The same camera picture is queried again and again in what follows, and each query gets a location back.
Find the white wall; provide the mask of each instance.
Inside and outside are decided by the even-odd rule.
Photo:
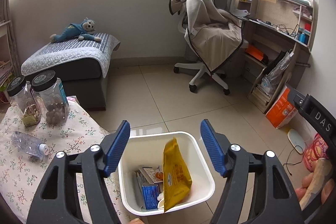
[[[303,95],[310,94],[336,117],[336,0],[317,0],[318,23],[309,63],[297,87]],[[304,119],[296,116],[309,137],[316,131]]]
[[[60,34],[69,23],[85,17],[96,31],[121,41],[114,58],[183,56],[179,17],[170,15],[169,0],[9,0],[20,63]]]

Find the blue gripper pad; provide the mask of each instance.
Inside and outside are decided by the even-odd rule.
[[[124,121],[122,127],[115,133],[117,136],[115,137],[109,151],[106,153],[106,166],[104,168],[106,177],[116,171],[121,155],[123,154],[128,142],[130,132],[131,127],[129,122]]]
[[[212,165],[214,169],[220,173],[221,176],[226,174],[226,167],[225,167],[225,154],[223,153],[221,147],[219,146],[214,133],[214,129],[210,125],[210,123],[206,120],[201,122],[201,136],[205,147],[208,151],[210,156]]]

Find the yellow snack bag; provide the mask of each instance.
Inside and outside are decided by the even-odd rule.
[[[177,140],[173,138],[166,143],[163,151],[164,212],[173,208],[188,195],[192,183]]]

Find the blue plush toy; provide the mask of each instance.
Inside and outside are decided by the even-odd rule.
[[[95,26],[96,23],[93,20],[85,18],[81,24],[70,23],[61,35],[53,34],[50,40],[51,42],[63,42],[67,39],[78,37],[79,41],[85,39],[100,42],[100,37],[88,34],[95,30]]]

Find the metal screw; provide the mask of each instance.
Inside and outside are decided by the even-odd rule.
[[[63,151],[60,151],[60,152],[57,152],[56,157],[60,159],[60,158],[63,158],[64,155],[65,153]]]
[[[268,150],[266,152],[266,155],[269,156],[270,158],[274,158],[275,157],[275,153],[273,151],[271,151],[271,150]]]
[[[237,144],[233,144],[233,145],[231,145],[231,149],[232,149],[233,151],[239,151],[239,150],[240,150],[240,146],[237,145]]]
[[[96,152],[96,151],[98,151],[99,149],[100,149],[100,146],[97,145],[97,144],[92,145],[92,146],[90,147],[90,150],[91,150],[92,152]]]

